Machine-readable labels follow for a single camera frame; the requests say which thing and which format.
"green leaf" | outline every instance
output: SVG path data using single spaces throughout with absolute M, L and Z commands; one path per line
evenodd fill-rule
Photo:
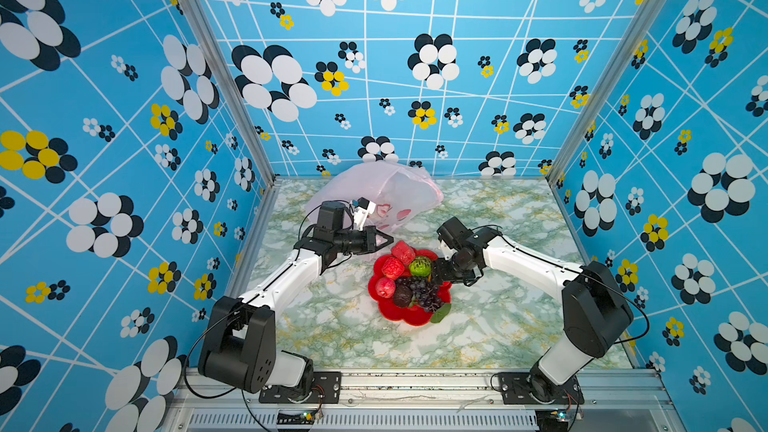
M 436 324 L 437 322 L 440 322 L 441 320 L 446 318 L 446 316 L 448 315 L 448 312 L 450 311 L 451 311 L 451 303 L 447 302 L 443 304 L 442 307 L 437 309 L 437 311 L 435 311 L 434 315 L 432 316 L 431 319 L 429 319 L 429 321 L 432 322 L 433 324 Z

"metal corner post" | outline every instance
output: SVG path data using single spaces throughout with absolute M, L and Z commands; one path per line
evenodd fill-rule
M 256 134 L 253 122 L 248 116 L 248 111 L 240 97 L 234 80 L 226 67 L 226 59 L 221 52 L 221 48 L 216 41 L 216 35 L 210 27 L 210 22 L 206 18 L 205 11 L 199 0 L 179 0 L 184 5 L 184 16 L 190 24 L 190 28 L 202 48 L 208 61 L 208 66 L 216 77 L 216 84 L 221 90 L 221 95 L 229 104 L 232 117 L 235 120 L 237 129 L 245 141 L 246 146 L 254 155 L 254 163 L 259 173 L 264 178 L 266 189 L 272 188 L 275 180 L 275 174 L 270 165 L 266 152 L 261 146 L 259 137 Z
M 581 137 L 584 135 L 584 131 L 597 118 L 603 104 L 606 103 L 610 93 L 614 90 L 621 75 L 624 73 L 629 59 L 666 3 L 667 0 L 645 0 L 638 13 L 634 15 L 629 27 L 624 32 L 624 36 L 621 37 L 618 47 L 608 61 L 608 66 L 600 75 L 598 83 L 593 88 L 594 93 L 590 97 L 589 103 L 583 108 L 582 113 L 579 114 L 560 152 L 558 152 L 554 159 L 552 170 L 547 176 L 550 187 L 554 187 L 560 175 L 568 167 L 568 163 L 574 157 L 581 144 Z

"fruit plate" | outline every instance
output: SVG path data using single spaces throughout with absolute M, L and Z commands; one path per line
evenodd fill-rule
M 437 260 L 437 254 L 426 249 L 417 250 L 416 255 L 423 255 L 433 261 Z M 434 315 L 433 313 L 427 312 L 417 305 L 408 308 L 398 307 L 392 302 L 391 298 L 384 298 L 376 293 L 376 282 L 378 282 L 381 277 L 384 277 L 384 274 L 382 274 L 382 267 L 384 266 L 384 262 L 386 262 L 386 260 L 390 257 L 394 257 L 394 255 L 383 255 L 376 260 L 376 263 L 373 264 L 373 277 L 371 277 L 371 280 L 368 281 L 368 294 L 373 298 L 373 300 L 379 303 L 379 312 L 381 312 L 384 318 L 389 319 L 392 322 L 404 321 L 408 325 L 413 325 L 414 327 L 420 327 L 422 325 L 428 324 L 429 320 Z M 401 277 L 410 276 L 411 273 L 408 270 L 408 267 L 406 267 L 406 270 L 401 275 Z M 449 291 L 450 288 L 451 283 L 446 282 L 437 292 L 437 296 L 440 297 L 440 300 L 447 304 L 451 302 L 451 293 Z

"red fruit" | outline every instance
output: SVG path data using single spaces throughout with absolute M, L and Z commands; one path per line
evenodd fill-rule
M 376 293 L 379 294 L 379 297 L 390 298 L 395 293 L 395 281 L 389 277 L 381 277 L 376 282 Z
M 392 255 L 398 257 L 403 264 L 409 265 L 413 262 L 413 259 L 416 258 L 416 251 L 413 250 L 413 247 L 401 240 L 392 247 Z
M 406 266 L 394 257 L 388 258 L 382 267 L 382 273 L 391 280 L 398 278 L 405 270 Z

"pink plastic bag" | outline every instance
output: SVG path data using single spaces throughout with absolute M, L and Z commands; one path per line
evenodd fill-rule
M 387 234 L 408 222 L 419 212 L 440 205 L 442 191 L 423 168 L 413 168 L 384 162 L 364 162 L 351 167 L 323 187 L 306 204 L 308 213 L 325 200 L 352 202 L 360 197 L 376 204 L 366 226 L 377 226 Z M 317 211 L 310 214 L 310 223 L 317 221 Z M 344 226 L 351 223 L 344 218 Z

